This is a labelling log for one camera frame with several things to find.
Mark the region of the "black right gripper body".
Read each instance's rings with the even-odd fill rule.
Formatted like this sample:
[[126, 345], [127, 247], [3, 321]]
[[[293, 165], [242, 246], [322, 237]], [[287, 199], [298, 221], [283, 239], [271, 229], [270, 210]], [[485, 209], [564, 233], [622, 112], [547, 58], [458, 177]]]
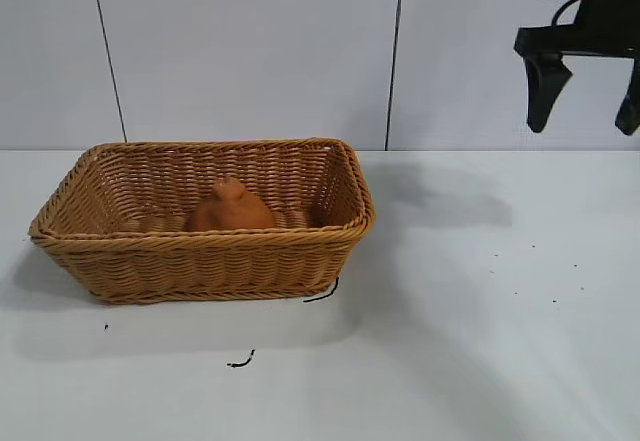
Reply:
[[518, 29], [514, 50], [609, 58], [639, 57], [639, 0], [568, 0], [579, 7], [574, 20], [561, 24], [562, 6], [547, 26]]

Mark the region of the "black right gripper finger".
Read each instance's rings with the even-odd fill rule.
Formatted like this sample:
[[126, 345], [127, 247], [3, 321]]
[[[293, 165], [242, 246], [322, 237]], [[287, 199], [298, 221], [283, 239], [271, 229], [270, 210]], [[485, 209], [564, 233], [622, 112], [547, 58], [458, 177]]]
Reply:
[[528, 85], [527, 125], [541, 133], [562, 90], [573, 73], [560, 53], [533, 53], [524, 56]]
[[626, 136], [632, 136], [640, 126], [640, 69], [635, 59], [626, 94], [619, 107], [615, 126]]

